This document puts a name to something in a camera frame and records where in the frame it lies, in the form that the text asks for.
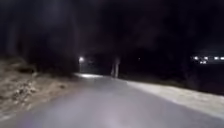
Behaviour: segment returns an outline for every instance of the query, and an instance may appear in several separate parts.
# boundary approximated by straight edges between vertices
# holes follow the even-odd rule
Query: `distant light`
[[[79,63],[82,63],[82,62],[84,62],[84,61],[85,61],[85,58],[82,57],[82,56],[80,56],[80,57],[79,57]]]
[[[217,57],[217,56],[216,56],[216,57],[214,57],[214,60],[219,60],[219,57]]]
[[[87,79],[103,77],[103,76],[95,75],[95,74],[80,74],[80,73],[75,73],[74,75],[79,76],[79,77],[82,77],[82,78],[87,78]]]
[[[204,57],[204,59],[205,59],[205,60],[208,60],[208,57],[207,57],[207,56],[205,56],[205,57]]]
[[[207,61],[200,61],[200,64],[207,64]]]
[[[199,58],[197,56],[194,57],[194,60],[198,60]]]

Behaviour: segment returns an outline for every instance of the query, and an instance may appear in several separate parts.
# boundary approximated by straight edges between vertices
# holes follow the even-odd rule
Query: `tree trunk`
[[[111,76],[114,78],[118,78],[119,76],[119,65],[120,65],[120,58],[116,57],[112,66]]]

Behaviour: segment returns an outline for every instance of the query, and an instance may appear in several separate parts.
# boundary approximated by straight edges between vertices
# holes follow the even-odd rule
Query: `dry grass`
[[[73,79],[38,74],[21,60],[0,60],[0,121],[73,91]]]

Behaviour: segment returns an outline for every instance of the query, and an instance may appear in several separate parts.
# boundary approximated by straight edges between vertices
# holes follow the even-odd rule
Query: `dirt shoulder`
[[[24,66],[20,60],[0,60],[0,121],[60,95],[77,91],[80,85],[77,79],[19,72]]]
[[[127,81],[127,84],[147,93],[164,98],[214,117],[224,119],[224,97],[172,86]]]

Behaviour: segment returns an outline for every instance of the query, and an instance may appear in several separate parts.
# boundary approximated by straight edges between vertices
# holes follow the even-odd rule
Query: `asphalt road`
[[[126,85],[92,78],[81,91],[0,124],[1,128],[224,128],[224,120]]]

